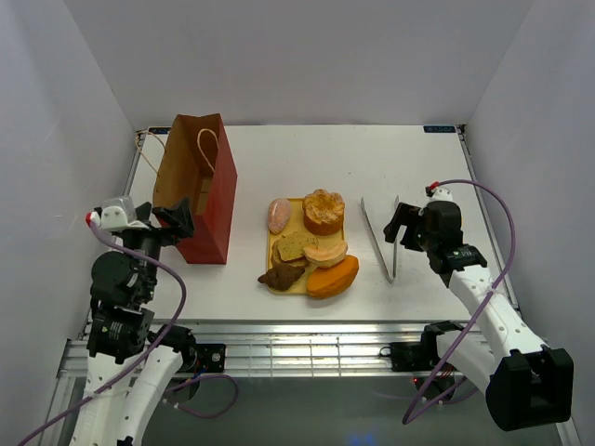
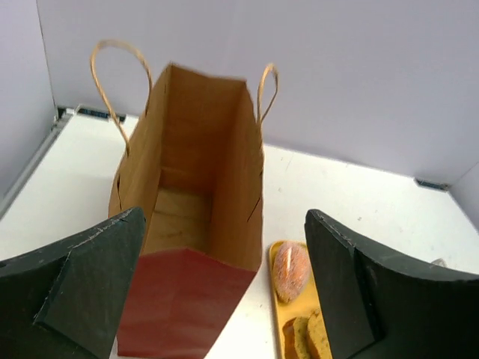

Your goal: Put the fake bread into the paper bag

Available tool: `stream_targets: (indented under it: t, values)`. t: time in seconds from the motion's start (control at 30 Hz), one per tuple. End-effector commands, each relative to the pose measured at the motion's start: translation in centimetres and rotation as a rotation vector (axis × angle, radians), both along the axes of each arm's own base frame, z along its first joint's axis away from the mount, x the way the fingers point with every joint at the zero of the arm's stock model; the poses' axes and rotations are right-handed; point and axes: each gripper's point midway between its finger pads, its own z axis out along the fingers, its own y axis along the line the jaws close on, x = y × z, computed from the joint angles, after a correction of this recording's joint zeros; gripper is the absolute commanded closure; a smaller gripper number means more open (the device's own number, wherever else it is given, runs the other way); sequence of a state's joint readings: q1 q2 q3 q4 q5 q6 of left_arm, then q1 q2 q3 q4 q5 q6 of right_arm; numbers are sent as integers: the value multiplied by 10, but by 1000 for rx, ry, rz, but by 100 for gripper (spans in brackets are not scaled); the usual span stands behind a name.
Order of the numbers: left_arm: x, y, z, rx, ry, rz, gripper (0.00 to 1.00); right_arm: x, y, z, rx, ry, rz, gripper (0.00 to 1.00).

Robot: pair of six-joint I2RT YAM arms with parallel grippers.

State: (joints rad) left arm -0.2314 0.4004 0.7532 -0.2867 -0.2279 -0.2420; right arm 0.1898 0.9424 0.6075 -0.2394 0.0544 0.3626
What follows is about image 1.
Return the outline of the metal serving tongs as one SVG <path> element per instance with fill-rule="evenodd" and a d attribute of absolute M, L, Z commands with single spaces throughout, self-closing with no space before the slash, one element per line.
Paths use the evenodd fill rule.
<path fill-rule="evenodd" d="M 382 234 L 382 227 L 376 222 L 382 213 L 384 202 L 380 203 L 377 209 L 377 203 L 364 197 L 360 199 L 360 210 L 364 220 L 364 227 L 367 232 L 372 250 L 376 256 L 380 271 L 388 284 L 394 284 L 398 277 L 399 268 L 399 248 L 397 242 L 386 243 Z"/>

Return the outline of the pale crescent bread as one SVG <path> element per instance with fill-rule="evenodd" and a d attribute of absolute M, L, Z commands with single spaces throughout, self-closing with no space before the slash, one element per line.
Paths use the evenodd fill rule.
<path fill-rule="evenodd" d="M 303 248 L 306 259 L 320 269 L 330 269 L 344 260 L 348 244 L 341 240 L 331 247 L 306 246 Z"/>

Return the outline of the flower shaped golden bread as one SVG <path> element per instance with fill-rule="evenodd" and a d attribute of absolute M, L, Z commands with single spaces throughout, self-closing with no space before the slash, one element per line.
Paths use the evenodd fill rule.
<path fill-rule="evenodd" d="M 302 201 L 305 228 L 317 236 L 328 236 L 343 228 L 345 202 L 337 192 L 318 189 Z"/>

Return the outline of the orange oval bread loaf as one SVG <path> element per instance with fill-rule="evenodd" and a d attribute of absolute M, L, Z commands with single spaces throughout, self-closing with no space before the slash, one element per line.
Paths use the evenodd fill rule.
<path fill-rule="evenodd" d="M 315 269 L 306 283 L 307 294 L 314 298 L 326 299 L 343 293 L 354 282 L 359 267 L 359 259 L 356 256 L 347 255 L 329 269 Z"/>

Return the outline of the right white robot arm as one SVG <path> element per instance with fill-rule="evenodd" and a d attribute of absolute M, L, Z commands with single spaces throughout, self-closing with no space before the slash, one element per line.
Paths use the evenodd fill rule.
<path fill-rule="evenodd" d="M 563 348 L 550 348 L 496 289 L 480 251 L 463 241 L 462 216 L 452 201 L 425 207 L 399 203 L 383 230 L 393 243 L 427 255 L 431 270 L 465 306 L 480 329 L 483 350 L 462 334 L 462 326 L 440 322 L 425 327 L 419 355 L 431 369 L 453 365 L 484 395 L 496 425 L 504 431 L 563 423 L 571 416 L 574 362 Z"/>

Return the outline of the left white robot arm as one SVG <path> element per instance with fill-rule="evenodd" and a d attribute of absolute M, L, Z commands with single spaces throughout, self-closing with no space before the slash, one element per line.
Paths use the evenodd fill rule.
<path fill-rule="evenodd" d="M 189 330 L 170 321 L 156 333 L 147 309 L 157 285 L 162 248 L 194 234 L 190 200 L 170 208 L 135 206 L 128 196 L 105 201 L 86 215 L 109 248 L 91 269 L 85 404 L 72 445 L 139 445 L 166 385 L 196 363 Z"/>

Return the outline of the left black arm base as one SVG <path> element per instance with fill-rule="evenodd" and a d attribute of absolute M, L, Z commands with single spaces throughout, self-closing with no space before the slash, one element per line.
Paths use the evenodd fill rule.
<path fill-rule="evenodd" d="M 225 369 L 227 346 L 220 343 L 198 342 L 188 328 L 173 326 L 162 340 L 182 357 L 180 373 L 222 373 Z"/>

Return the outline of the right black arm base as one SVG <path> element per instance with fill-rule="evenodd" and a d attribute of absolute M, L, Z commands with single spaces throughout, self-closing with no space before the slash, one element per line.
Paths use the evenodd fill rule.
<path fill-rule="evenodd" d="M 418 341 L 391 342 L 382 347 L 379 358 L 390 360 L 393 372 L 431 371 L 439 362 L 439 335 L 458 335 L 463 326 L 454 321 L 439 321 L 426 325 Z"/>

